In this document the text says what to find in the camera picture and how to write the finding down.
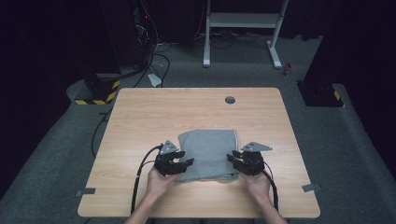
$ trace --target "hole in table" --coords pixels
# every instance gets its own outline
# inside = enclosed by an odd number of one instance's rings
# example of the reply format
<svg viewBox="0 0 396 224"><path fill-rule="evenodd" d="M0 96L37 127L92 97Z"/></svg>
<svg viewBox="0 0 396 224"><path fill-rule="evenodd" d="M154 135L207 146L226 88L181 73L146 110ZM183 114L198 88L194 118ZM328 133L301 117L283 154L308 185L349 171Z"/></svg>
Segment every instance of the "hole in table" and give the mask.
<svg viewBox="0 0 396 224"><path fill-rule="evenodd" d="M227 96L225 98L225 103L232 105L233 103L235 103L235 98L233 98L232 96Z"/></svg>

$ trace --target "person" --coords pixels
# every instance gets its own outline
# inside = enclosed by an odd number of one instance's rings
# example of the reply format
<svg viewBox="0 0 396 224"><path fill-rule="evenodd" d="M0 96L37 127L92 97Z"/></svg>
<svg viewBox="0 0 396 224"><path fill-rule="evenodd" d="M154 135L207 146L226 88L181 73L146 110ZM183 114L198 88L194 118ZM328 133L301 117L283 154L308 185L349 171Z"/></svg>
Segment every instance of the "person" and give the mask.
<svg viewBox="0 0 396 224"><path fill-rule="evenodd" d="M277 212L269 197L270 180L265 174L245 175L240 173L247 184L247 191L254 202L260 207L262 216L267 224L283 224L286 220ZM161 197L166 193L169 186L178 178L178 175L161 175L155 167L148 172L148 187L145 196L134 212L125 221L125 224L144 224L149 218L150 212Z"/></svg>

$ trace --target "forearm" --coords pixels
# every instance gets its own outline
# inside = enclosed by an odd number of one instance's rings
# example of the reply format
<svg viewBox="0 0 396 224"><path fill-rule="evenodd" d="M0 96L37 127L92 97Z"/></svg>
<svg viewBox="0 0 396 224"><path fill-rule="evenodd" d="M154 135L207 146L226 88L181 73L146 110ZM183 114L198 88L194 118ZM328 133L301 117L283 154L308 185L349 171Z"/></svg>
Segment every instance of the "forearm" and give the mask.
<svg viewBox="0 0 396 224"><path fill-rule="evenodd" d="M256 198L255 200L267 224L287 223L285 218L274 208L269 198Z"/></svg>
<svg viewBox="0 0 396 224"><path fill-rule="evenodd" d="M149 214L154 208L156 199L146 195L142 202L136 207L131 216L125 221L125 224L144 224L149 218Z"/></svg>

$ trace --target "human hand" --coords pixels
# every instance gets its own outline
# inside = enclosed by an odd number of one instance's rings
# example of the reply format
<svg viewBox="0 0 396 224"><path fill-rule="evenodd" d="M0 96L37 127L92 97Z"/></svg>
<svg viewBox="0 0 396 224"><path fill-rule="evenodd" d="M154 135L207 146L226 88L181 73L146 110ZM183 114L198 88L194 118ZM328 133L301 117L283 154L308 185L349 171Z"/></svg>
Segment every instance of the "human hand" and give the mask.
<svg viewBox="0 0 396 224"><path fill-rule="evenodd" d="M268 177L263 174L259 173L258 175L245 175L243 173L239 173L244 179L247 184L247 191L250 196L257 202L257 203L269 203L269 190L270 190L270 180Z"/></svg>
<svg viewBox="0 0 396 224"><path fill-rule="evenodd" d="M160 199L178 176L179 175L163 176L153 166L148 172L148 187L146 195L152 196L154 200Z"/></svg>

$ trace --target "controller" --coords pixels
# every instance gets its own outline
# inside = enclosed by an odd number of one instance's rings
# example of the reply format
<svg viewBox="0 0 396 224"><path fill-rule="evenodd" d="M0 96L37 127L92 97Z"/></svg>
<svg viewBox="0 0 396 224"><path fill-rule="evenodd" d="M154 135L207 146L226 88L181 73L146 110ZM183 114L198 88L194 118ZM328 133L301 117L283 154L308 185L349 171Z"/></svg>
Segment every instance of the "controller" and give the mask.
<svg viewBox="0 0 396 224"><path fill-rule="evenodd" d="M258 175L265 169L261 151L271 149L271 147L251 142L242 148L242 153L233 150L233 155L227 154L227 159L233 164L235 170L245 175Z"/></svg>
<svg viewBox="0 0 396 224"><path fill-rule="evenodd" d="M163 176L185 173L187 167L191 166L194 162L194 158L183 162L173 162L174 159L183 158L185 154L185 151L178 151L177 147L172 142L166 140L155 158L154 167Z"/></svg>

